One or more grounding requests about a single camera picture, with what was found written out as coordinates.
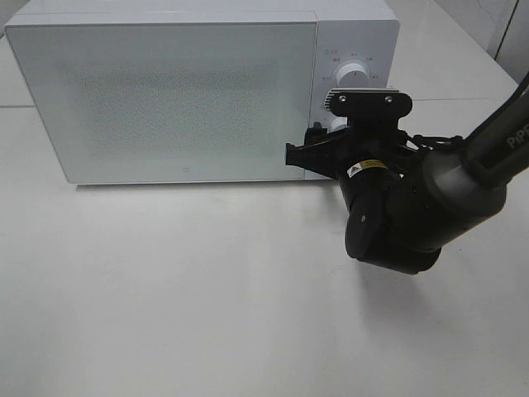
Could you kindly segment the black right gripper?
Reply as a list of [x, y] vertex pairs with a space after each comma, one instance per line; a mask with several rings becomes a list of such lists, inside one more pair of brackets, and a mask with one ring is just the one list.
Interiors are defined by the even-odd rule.
[[338, 180], [367, 170], [387, 171], [399, 180], [406, 172], [407, 133], [396, 122], [359, 122], [324, 128], [315, 122], [302, 146], [285, 145], [285, 164]]

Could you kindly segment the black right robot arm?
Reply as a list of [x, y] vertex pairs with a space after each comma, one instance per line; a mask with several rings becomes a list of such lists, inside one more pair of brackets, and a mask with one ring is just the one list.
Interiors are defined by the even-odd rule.
[[338, 182], [348, 211], [349, 257], [415, 275], [442, 247], [499, 213], [507, 186], [528, 167], [528, 82], [467, 137], [407, 134], [412, 99], [389, 88], [334, 88], [326, 110], [285, 162]]

